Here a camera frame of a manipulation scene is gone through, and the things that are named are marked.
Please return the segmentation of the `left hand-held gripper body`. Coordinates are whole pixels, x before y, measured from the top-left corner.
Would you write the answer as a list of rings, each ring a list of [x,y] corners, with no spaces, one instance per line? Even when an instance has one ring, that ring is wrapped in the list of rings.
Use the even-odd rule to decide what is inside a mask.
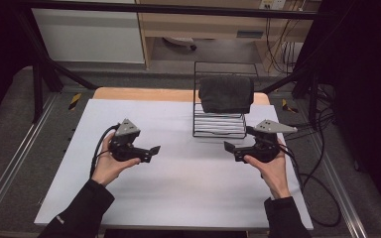
[[[133,142],[139,135],[140,130],[137,126],[129,119],[124,119],[109,143],[109,152],[112,157],[116,161],[125,162],[130,159],[140,159],[146,156],[147,150],[136,148],[133,145]]]

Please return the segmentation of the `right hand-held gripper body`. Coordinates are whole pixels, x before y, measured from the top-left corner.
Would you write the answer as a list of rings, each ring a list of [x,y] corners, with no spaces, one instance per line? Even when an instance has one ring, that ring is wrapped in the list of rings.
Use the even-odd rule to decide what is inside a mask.
[[[298,129],[265,119],[256,126],[247,126],[246,132],[254,137],[255,144],[243,149],[242,157],[247,155],[262,163],[273,161],[281,151],[278,145],[278,133],[295,133]]]

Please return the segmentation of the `dark towel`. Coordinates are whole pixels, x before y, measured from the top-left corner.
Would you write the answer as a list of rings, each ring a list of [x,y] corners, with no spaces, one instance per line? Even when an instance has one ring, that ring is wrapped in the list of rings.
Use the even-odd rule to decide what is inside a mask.
[[[205,113],[247,114],[254,102],[253,80],[245,76],[203,77],[198,97]]]

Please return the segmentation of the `black wire rack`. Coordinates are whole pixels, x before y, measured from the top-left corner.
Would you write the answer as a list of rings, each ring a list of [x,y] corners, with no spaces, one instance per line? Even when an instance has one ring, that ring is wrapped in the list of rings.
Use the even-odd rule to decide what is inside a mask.
[[[203,77],[237,75],[259,79],[254,63],[196,61],[193,65],[192,135],[201,138],[243,139],[246,137],[246,114],[205,113],[198,97],[199,81]]]

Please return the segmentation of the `person's right hand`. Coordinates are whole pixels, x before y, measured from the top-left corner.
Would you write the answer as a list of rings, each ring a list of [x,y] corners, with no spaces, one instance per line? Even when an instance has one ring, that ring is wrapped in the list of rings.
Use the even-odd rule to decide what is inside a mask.
[[[287,180],[286,158],[283,151],[269,163],[262,163],[249,155],[246,155],[244,160],[261,173],[263,180],[266,185],[269,186],[272,196],[275,199],[291,196]]]

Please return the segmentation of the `person's left hand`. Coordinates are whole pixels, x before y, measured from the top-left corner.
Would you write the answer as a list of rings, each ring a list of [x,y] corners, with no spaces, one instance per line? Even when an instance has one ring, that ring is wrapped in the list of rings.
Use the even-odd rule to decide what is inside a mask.
[[[97,159],[95,170],[91,179],[95,182],[107,186],[126,169],[141,163],[139,158],[130,159],[125,162],[116,161],[108,151],[109,143],[114,134],[110,133],[102,142],[101,151]]]

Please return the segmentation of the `white chair base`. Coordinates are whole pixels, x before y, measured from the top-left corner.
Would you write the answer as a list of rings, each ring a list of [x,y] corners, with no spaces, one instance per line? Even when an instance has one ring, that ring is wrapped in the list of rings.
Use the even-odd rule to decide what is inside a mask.
[[[190,50],[195,51],[197,49],[197,46],[194,44],[194,41],[192,38],[169,38],[165,37],[165,41],[177,45],[177,46],[183,46],[188,47]]]

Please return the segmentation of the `white cabinet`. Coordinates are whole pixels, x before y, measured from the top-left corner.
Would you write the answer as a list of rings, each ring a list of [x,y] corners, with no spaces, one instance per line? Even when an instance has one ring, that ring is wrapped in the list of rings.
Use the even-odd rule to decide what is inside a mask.
[[[143,63],[136,13],[33,9],[53,60]]]

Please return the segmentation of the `light wooden desk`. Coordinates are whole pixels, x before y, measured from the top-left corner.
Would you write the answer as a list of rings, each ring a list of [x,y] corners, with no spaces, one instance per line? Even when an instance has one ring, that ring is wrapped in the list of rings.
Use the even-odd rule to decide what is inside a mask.
[[[166,4],[202,7],[260,9],[261,0],[135,0],[138,4]],[[282,10],[316,12],[321,0],[286,0]],[[311,20],[229,18],[190,15],[138,15],[143,54],[151,64],[157,38],[244,39],[255,43],[267,72],[278,69],[284,55],[284,44],[302,44],[311,28]]]

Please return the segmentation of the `white power strip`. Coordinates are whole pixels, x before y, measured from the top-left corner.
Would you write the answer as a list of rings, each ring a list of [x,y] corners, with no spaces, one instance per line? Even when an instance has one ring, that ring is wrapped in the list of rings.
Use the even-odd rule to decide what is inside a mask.
[[[282,10],[286,0],[261,0],[259,8],[267,10]]]

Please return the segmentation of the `aluminium rail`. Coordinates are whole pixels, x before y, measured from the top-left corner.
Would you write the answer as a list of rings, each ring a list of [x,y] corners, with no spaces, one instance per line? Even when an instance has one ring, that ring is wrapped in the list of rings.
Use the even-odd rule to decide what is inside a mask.
[[[312,141],[315,145],[316,151],[321,158],[320,166],[325,174],[325,177],[330,185],[342,213],[345,224],[351,234],[352,238],[367,238],[367,232],[361,222],[356,209],[339,178],[336,169],[331,163],[330,156],[324,149],[324,144],[318,134],[312,135]]]
[[[0,177],[0,203],[3,200],[16,174],[18,173],[18,170],[27,158],[37,137],[39,136],[44,125],[46,124],[59,97],[60,95],[58,93],[52,93],[46,100],[43,114],[39,117],[38,121],[33,123],[32,126],[29,128],[20,146],[11,158],[9,165],[6,167],[5,171]]]

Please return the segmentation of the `black metal frame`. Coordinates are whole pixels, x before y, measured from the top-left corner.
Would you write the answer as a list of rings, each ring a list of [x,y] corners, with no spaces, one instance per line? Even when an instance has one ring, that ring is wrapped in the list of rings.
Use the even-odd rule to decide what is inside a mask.
[[[249,10],[242,8],[202,7],[166,4],[129,4],[108,2],[84,1],[58,1],[58,0],[14,0],[8,5],[14,18],[19,24],[19,30],[31,49],[34,63],[44,68],[44,80],[52,91],[61,91],[62,82],[57,72],[77,82],[79,85],[95,90],[95,85],[76,75],[61,64],[54,61],[45,49],[41,33],[34,29],[33,21],[27,19],[26,13],[34,9],[70,10],[70,11],[95,11],[116,13],[145,13],[162,15],[190,15],[190,16],[221,16],[229,18],[257,18],[257,19],[285,19],[285,20],[311,20],[334,21],[337,16],[334,12],[324,11],[286,11],[286,10]]]

